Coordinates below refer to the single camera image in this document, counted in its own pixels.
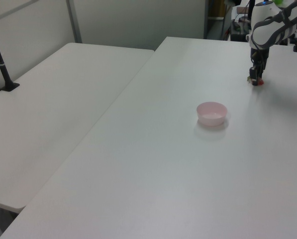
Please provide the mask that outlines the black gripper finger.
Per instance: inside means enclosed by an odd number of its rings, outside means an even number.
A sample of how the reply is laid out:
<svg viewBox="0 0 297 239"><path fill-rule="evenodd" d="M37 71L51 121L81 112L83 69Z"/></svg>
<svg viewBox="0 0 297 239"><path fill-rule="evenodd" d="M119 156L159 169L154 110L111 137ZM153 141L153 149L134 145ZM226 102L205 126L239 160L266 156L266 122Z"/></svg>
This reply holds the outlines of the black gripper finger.
<svg viewBox="0 0 297 239"><path fill-rule="evenodd" d="M262 68L258 68L257 69L257 78L256 78L256 86L261 86L264 84L264 81L262 79L262 74L263 74L263 71L262 71Z"/></svg>
<svg viewBox="0 0 297 239"><path fill-rule="evenodd" d="M253 86L257 85L257 69L254 67L249 69L249 81Z"/></svg>

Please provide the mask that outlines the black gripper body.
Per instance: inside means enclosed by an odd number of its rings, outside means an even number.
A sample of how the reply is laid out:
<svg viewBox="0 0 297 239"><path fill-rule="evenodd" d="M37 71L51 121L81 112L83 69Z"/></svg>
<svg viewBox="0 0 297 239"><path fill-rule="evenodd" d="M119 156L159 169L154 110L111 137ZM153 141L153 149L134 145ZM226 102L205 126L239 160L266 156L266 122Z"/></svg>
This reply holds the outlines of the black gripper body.
<svg viewBox="0 0 297 239"><path fill-rule="evenodd" d="M269 49L258 50L251 48L250 59L254 67L256 66L265 69L268 57Z"/></svg>

